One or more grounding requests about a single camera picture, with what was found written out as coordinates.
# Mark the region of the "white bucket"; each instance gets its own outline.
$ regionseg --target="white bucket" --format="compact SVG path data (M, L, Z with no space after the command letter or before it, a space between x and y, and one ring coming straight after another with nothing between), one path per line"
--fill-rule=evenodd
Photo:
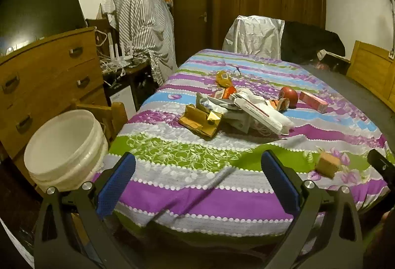
M24 162L32 180L43 190L79 188L93 178L107 153L100 123L86 110L73 110L46 122L30 139Z

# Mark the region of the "floral bedsheet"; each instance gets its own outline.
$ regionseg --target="floral bedsheet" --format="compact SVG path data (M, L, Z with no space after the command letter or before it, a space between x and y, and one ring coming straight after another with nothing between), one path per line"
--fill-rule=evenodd
M227 71L235 87L277 98L280 88L306 90L329 103L321 114L303 102L284 114L296 125L289 136L252 130L248 135L223 123L210 141L178 123L196 92L217 90L216 72ZM358 209L368 207L388 188L367 162L377 149L394 161L380 130L359 109L300 66L214 50L192 56L151 96L123 127L105 157L111 168L126 151L137 160L136 172L116 212L131 230L155 222L183 239L273 237L292 221L260 168L271 149L302 180L321 188L349 186ZM320 152L339 157L334 179L313 171Z

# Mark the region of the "gray and white striped fabric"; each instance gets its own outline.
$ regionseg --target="gray and white striped fabric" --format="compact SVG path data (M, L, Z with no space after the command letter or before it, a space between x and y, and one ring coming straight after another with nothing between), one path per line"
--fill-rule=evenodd
M141 63L150 60L154 80L161 86L177 70L174 21L163 0L103 0L103 14L119 32L126 55Z

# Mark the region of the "black television screen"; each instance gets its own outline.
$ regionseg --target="black television screen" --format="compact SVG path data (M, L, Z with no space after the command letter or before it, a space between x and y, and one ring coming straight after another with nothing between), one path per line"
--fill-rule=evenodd
M78 0L3 0L0 54L54 34L86 27Z

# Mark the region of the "red round object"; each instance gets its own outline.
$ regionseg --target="red round object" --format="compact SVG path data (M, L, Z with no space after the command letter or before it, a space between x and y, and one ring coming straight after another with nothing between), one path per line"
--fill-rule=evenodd
M298 101L298 94L293 88L283 87L278 94L278 98L288 98L290 100L290 108L294 109Z

